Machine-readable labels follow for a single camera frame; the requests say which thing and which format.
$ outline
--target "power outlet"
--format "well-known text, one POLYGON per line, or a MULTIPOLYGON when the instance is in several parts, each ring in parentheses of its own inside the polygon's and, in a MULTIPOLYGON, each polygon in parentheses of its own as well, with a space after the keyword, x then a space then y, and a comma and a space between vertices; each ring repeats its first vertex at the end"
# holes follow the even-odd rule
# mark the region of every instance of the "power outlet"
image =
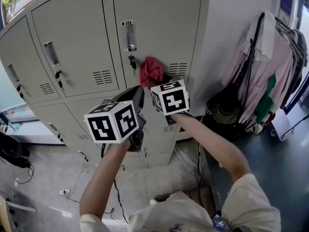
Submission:
POLYGON ((19 178, 17 177, 16 180, 15 180, 15 183, 14 183, 15 187, 18 186, 18 183, 19 183, 19 178))
POLYGON ((64 195, 64 191, 66 192, 66 195, 68 195, 71 191, 70 189, 65 189, 59 192, 60 195, 64 195))

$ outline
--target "white cable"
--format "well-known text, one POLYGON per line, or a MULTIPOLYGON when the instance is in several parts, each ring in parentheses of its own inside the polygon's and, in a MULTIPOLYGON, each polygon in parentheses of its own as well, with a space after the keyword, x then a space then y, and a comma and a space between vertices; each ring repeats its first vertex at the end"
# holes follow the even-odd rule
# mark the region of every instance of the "white cable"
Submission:
POLYGON ((175 152, 176 152, 176 154, 177 154, 177 156, 179 157, 179 159, 183 162, 183 164, 197 177, 197 178, 200 178, 197 174, 195 174, 193 171, 192 171, 192 169, 187 165, 187 164, 185 164, 184 163, 184 161, 181 159, 181 157, 178 155, 178 153, 177 153, 177 150, 174 148, 174 150, 175 150, 175 152))
MULTIPOLYGON (((75 187, 76 187, 76 184, 77 184, 77 182, 78 182, 79 176, 81 175, 81 172, 82 172, 82 170, 83 170, 82 161, 83 161, 83 157, 81 157, 81 170, 80 170, 79 173, 78 173, 78 176, 77 176, 76 182, 75 182, 75 184, 74 184, 73 190, 72 190, 72 192, 70 192, 70 193, 68 194, 68 196, 69 196, 70 194, 73 193, 73 191, 74 191, 74 189, 75 189, 75 187)), ((52 191, 48 191, 48 190, 46 190, 44 187, 39 187, 39 186, 37 186, 37 185, 35 185, 35 184, 30 184, 30 183, 24 183, 24 184, 30 185, 30 186, 34 186, 34 187, 37 187, 37 188, 41 188, 41 189, 43 189, 44 191, 46 191, 46 192, 48 192, 48 193, 50 193, 50 194, 57 195, 58 197, 60 197, 60 198, 62 198, 62 199, 66 199, 66 198, 67 198, 67 197, 61 197, 59 194, 56 194, 56 193, 54 193, 54 192, 52 192, 52 191)))
POLYGON ((79 171, 79 174, 78 174, 78 176, 77 176, 76 182, 75 182, 74 187, 73 187, 73 190, 72 190, 72 192, 70 192, 70 193, 68 194, 68 196, 71 195, 71 194, 74 192, 74 189, 75 189, 75 186, 76 186, 77 181, 78 181, 78 179, 79 179, 79 176, 81 175, 81 172, 82 172, 82 170, 83 170, 82 160, 83 160, 83 157, 81 157, 81 170, 79 171))
POLYGON ((52 192, 52 191, 48 191, 48 190, 46 190, 45 188, 43 188, 43 187, 39 187, 39 186, 37 186, 37 185, 35 185, 35 184, 30 184, 30 183, 24 183, 25 185, 30 185, 30 186, 34 186, 34 187, 37 187, 37 188, 41 188, 41 189, 43 189, 44 191, 46 191, 46 192, 48 192, 48 193, 50 193, 50 194, 54 194, 54 195, 57 195, 58 197, 60 197, 60 198, 62 198, 62 199, 66 199, 67 197, 61 197, 59 194, 56 194, 56 193, 54 193, 54 192, 52 192))

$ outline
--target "window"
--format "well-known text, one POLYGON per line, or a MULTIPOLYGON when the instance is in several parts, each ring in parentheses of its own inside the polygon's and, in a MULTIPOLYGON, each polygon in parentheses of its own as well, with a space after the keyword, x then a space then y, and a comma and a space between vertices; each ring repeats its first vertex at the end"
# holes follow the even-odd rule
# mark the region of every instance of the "window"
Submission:
POLYGON ((18 13, 27 7, 33 0, 1 0, 2 20, 7 25, 18 13))
POLYGON ((0 113, 11 123, 37 121, 38 118, 20 98, 0 61, 0 113))

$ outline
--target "red cloth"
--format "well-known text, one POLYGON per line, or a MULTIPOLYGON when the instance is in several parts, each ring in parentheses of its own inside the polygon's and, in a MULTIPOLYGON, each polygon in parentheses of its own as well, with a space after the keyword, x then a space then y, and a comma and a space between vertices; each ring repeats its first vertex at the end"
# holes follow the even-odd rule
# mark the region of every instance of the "red cloth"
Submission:
POLYGON ((268 117, 268 120, 265 121, 265 125, 267 125, 268 123, 273 121, 275 117, 276 117, 276 114, 270 114, 269 117, 268 117))
POLYGON ((163 80, 163 64, 153 57, 147 57, 140 69, 140 85, 150 89, 149 79, 152 78, 158 85, 163 80))

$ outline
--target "fiducial marker cube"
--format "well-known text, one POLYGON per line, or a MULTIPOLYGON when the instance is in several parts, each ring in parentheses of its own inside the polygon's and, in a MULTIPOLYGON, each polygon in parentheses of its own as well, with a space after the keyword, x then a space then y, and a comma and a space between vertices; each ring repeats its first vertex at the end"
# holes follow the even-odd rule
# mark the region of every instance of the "fiducial marker cube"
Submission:
POLYGON ((95 106, 84 118, 95 143, 121 143, 139 127, 132 101, 95 106))
POLYGON ((189 110, 189 95, 183 80, 152 87, 151 93, 156 108, 166 116, 189 110))

